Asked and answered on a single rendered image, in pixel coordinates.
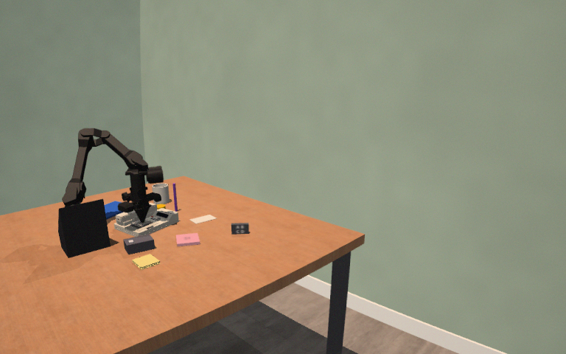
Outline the black phone keypad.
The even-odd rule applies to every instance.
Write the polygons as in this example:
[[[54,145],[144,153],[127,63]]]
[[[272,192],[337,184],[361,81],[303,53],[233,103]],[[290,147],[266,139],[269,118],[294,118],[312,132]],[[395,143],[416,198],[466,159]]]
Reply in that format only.
[[[145,223],[145,222],[146,222],[146,223]],[[140,228],[142,228],[142,227],[144,227],[144,226],[147,226],[147,225],[149,225],[149,224],[151,224],[151,222],[149,222],[149,221],[144,221],[144,223],[141,223],[141,221],[136,221],[136,222],[132,223],[131,226],[140,229]]]

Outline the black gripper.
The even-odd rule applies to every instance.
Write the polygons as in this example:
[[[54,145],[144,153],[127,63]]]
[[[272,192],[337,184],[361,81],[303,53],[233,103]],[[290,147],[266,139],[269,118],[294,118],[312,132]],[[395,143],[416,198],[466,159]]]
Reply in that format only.
[[[161,201],[160,194],[154,192],[146,194],[146,190],[148,190],[148,188],[145,185],[140,187],[131,186],[130,191],[132,191],[133,202],[125,201],[120,203],[118,205],[118,210],[125,213],[132,212],[134,210],[141,223],[144,223],[148,210],[151,207],[149,201]]]

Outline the yellow sticky note pad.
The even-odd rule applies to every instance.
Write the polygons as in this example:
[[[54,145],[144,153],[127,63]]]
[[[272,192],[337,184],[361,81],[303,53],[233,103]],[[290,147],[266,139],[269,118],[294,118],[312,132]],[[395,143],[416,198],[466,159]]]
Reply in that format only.
[[[160,261],[158,259],[156,259],[154,256],[152,256],[151,254],[133,259],[132,261],[141,270],[160,264]]]

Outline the grey cylindrical cup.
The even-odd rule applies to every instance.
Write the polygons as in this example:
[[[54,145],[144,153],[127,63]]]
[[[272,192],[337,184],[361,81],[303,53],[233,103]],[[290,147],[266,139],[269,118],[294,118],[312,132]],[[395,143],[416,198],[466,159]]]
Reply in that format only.
[[[167,203],[170,202],[168,184],[165,184],[165,183],[154,184],[152,186],[152,189],[153,189],[154,193],[158,193],[161,196],[161,201],[155,202],[153,200],[154,204],[167,204]]]

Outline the cream sheet of paper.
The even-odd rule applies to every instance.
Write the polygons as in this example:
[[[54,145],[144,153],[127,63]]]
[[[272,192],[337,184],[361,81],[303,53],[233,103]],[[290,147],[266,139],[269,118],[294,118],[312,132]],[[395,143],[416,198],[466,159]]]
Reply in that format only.
[[[210,220],[214,220],[214,219],[216,219],[216,218],[211,216],[211,215],[205,215],[205,216],[202,216],[202,217],[199,217],[199,218],[190,219],[190,221],[197,224],[197,223],[202,223],[202,222],[210,221]]]

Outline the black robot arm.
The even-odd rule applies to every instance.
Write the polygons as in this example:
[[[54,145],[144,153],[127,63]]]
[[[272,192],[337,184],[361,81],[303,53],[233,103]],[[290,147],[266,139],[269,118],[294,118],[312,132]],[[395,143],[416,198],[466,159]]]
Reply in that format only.
[[[94,139],[93,136],[99,137]],[[148,163],[143,160],[141,154],[134,150],[126,148],[119,140],[110,134],[109,131],[101,131],[96,128],[84,128],[78,133],[77,158],[74,166],[72,179],[67,185],[66,193],[62,198],[64,207],[80,204],[85,198],[85,184],[83,176],[85,165],[88,158],[88,152],[92,147],[106,144],[111,150],[118,154],[129,167],[125,172],[126,176],[130,175],[130,183],[132,187],[140,187],[145,185],[144,176],[147,177],[148,184],[163,183],[164,176],[161,166],[148,167]],[[143,171],[139,171],[143,170]]]

